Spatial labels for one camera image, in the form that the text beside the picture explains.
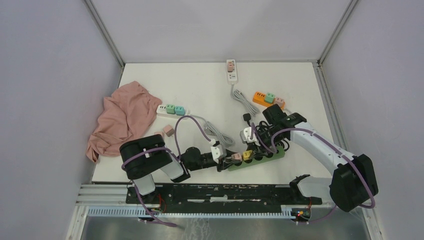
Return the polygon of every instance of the power outlet socket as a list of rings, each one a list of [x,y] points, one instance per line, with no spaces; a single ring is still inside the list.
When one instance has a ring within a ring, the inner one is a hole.
[[[230,85],[235,85],[239,82],[236,60],[234,59],[228,59],[226,61],[226,80]]]
[[[177,114],[169,114],[167,113],[167,106],[166,105],[159,105],[157,106],[156,113],[160,117],[166,117],[166,118],[172,118],[172,119],[179,119],[182,116]],[[185,110],[185,115],[190,115],[190,110]]]

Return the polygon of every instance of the gray floor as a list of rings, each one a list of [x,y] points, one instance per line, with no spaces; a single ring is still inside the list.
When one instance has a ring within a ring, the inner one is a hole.
[[[313,209],[312,219],[327,209]],[[337,210],[328,219],[299,225],[288,219],[169,218],[180,227],[144,224],[130,217],[88,217],[84,240],[369,240],[362,212]]]

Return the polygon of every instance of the crumpled towel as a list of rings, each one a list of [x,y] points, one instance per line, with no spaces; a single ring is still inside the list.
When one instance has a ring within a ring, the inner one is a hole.
[[[104,111],[98,117],[98,127],[88,140],[86,155],[93,162],[103,156],[119,156],[123,143],[141,138],[156,119],[156,109],[162,100],[152,96],[133,81],[116,89],[112,97],[103,99]]]

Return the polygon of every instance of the green power strip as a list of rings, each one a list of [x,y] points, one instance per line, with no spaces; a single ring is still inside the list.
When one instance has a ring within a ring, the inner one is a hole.
[[[258,164],[263,164],[263,163],[267,163],[267,162],[272,161],[272,160],[283,158],[284,155],[286,154],[286,152],[284,151],[284,147],[283,146],[277,146],[277,150],[278,150],[278,153],[274,154],[270,158],[263,157],[262,160],[260,160],[260,161],[253,159],[253,161],[251,163],[243,162],[240,166],[232,165],[227,170],[228,171],[235,171],[235,170],[238,170],[238,169],[244,169],[244,168],[247,168],[247,167],[250,167],[250,166],[255,166],[255,165],[258,165]]]

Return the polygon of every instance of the white wall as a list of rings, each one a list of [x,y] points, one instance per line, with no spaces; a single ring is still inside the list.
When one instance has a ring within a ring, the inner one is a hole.
[[[316,60],[349,0],[93,0],[127,63]]]
[[[0,73],[0,239],[62,239],[120,68],[82,1],[2,0]]]
[[[362,0],[324,62],[350,150],[374,163],[385,239],[422,239],[424,1]]]

